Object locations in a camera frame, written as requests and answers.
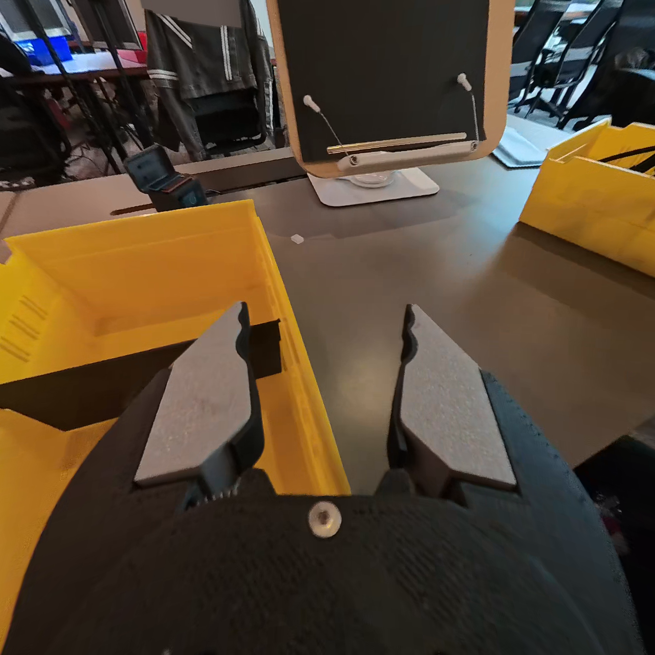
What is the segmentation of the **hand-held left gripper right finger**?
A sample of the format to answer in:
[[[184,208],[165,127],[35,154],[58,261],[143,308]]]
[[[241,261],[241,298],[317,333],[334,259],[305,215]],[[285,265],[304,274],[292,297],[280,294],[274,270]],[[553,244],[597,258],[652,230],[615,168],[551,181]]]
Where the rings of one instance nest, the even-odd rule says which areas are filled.
[[[390,468],[424,496],[455,483],[514,492],[518,482],[479,365],[418,305],[405,307],[390,410]]]

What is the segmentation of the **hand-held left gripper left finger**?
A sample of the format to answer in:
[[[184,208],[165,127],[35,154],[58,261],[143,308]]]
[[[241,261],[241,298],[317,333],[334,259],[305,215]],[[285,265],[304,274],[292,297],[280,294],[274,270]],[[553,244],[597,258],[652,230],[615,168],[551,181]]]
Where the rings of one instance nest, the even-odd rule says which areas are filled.
[[[235,303],[171,365],[134,482],[233,487],[263,454],[250,313]]]

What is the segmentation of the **yellow plastic bin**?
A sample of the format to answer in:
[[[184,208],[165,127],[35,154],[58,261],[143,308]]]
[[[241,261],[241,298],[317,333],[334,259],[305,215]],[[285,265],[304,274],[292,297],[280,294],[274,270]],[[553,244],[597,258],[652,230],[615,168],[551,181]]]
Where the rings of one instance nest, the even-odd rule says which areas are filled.
[[[301,332],[253,201],[6,239],[1,384],[192,340],[238,301],[280,319],[282,372],[257,381],[276,491],[350,485]],[[1,410],[1,646],[29,560],[74,473],[114,419],[63,431]]]
[[[654,177],[599,159],[654,145],[654,126],[610,119],[551,148],[520,222],[654,277]]]

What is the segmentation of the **black cardboard sheet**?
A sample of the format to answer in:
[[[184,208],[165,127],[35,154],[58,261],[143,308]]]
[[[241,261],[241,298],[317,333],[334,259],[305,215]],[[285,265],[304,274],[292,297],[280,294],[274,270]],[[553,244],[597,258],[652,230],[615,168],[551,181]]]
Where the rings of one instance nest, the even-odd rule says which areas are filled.
[[[119,417],[196,339],[1,384],[1,409],[63,431]],[[251,325],[256,380],[282,372],[280,319]]]
[[[653,177],[654,145],[619,152],[608,157],[603,157],[599,159],[599,162]]]

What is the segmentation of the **person's black trouser leg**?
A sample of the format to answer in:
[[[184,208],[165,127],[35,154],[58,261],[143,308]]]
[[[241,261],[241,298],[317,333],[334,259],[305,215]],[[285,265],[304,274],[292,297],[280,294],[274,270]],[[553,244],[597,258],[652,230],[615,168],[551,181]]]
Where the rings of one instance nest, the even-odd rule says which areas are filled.
[[[654,448],[622,436],[575,469],[614,543],[647,654],[654,653]]]

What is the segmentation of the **black charging case with display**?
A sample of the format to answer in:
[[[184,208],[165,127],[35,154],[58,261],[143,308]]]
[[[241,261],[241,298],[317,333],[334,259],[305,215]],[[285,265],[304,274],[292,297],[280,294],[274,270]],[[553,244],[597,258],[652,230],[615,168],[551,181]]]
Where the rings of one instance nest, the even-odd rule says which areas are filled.
[[[200,181],[173,166],[158,143],[130,155],[123,166],[139,192],[146,194],[157,212],[197,208],[209,204]]]

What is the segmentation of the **grey flat pad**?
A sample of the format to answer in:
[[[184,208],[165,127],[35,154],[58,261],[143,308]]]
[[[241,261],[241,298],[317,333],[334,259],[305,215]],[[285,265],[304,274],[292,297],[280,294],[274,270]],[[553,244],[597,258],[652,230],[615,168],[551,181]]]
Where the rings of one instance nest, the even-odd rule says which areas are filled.
[[[540,168],[547,151],[537,147],[516,129],[507,126],[498,146],[491,153],[505,168]]]

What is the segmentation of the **white tethered pin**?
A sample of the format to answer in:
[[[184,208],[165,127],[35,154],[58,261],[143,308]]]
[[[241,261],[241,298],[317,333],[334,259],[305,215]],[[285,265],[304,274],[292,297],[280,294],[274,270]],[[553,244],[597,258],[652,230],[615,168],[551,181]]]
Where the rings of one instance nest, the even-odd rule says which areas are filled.
[[[327,119],[325,114],[323,113],[323,110],[320,108],[320,106],[313,100],[312,96],[309,94],[306,94],[303,96],[303,104],[311,109],[315,114],[320,116],[321,119],[323,119],[323,122],[327,126],[328,130],[330,131],[333,140],[335,141],[336,145],[334,146],[329,146],[326,149],[327,154],[335,156],[335,155],[345,155],[346,161],[348,164],[352,167],[359,166],[359,158],[356,154],[350,152],[346,146],[341,142],[340,138],[338,137],[335,129],[332,127],[332,124],[330,121]]]
[[[465,73],[460,73],[458,77],[456,78],[457,83],[463,87],[463,89],[468,93],[470,96],[471,100],[471,109],[472,109],[472,115],[473,115],[473,123],[474,123],[474,139],[472,139],[472,145],[471,149],[476,150],[480,144],[480,131],[479,131],[479,121],[478,121],[478,107],[477,107],[477,101],[476,101],[476,96],[473,91],[473,87],[468,80],[467,76]]]

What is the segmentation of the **black striped jacket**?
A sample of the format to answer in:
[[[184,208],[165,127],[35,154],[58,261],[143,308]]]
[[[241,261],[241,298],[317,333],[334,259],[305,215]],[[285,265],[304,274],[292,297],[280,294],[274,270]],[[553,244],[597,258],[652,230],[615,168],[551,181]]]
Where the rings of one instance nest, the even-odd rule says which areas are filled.
[[[194,161],[274,143],[276,91],[268,43],[250,1],[241,27],[207,26],[144,9],[156,143]]]

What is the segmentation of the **black board on white stand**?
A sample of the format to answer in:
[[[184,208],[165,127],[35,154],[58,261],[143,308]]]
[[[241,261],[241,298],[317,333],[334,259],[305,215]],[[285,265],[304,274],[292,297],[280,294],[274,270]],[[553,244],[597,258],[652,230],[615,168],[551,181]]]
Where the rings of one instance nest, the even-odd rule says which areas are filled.
[[[484,158],[506,128],[514,1],[267,1],[294,158],[331,208],[435,195],[419,169]],[[480,144],[471,149],[476,96]],[[309,94],[341,142],[336,145]]]

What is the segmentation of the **black office chair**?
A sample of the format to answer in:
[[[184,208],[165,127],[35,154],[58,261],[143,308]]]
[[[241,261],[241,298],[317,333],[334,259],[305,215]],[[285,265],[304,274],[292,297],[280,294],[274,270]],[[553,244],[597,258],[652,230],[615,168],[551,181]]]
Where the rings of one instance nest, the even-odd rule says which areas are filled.
[[[557,69],[557,86],[564,92],[563,99],[556,106],[559,110],[557,128],[566,125],[568,102],[602,50],[604,39],[620,18],[625,4],[625,1],[600,1],[566,47]]]
[[[536,62],[569,4],[570,1],[533,2],[513,38],[509,102],[527,98]]]

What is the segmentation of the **grey panel on stand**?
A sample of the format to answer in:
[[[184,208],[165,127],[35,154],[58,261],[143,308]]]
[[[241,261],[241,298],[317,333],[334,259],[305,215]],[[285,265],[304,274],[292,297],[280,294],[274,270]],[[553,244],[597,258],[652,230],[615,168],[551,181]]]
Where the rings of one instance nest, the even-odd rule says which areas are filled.
[[[61,1],[1,1],[1,32],[13,42],[34,39],[38,24],[49,38],[74,34]]]
[[[70,1],[94,48],[142,51],[140,32],[129,1]]]

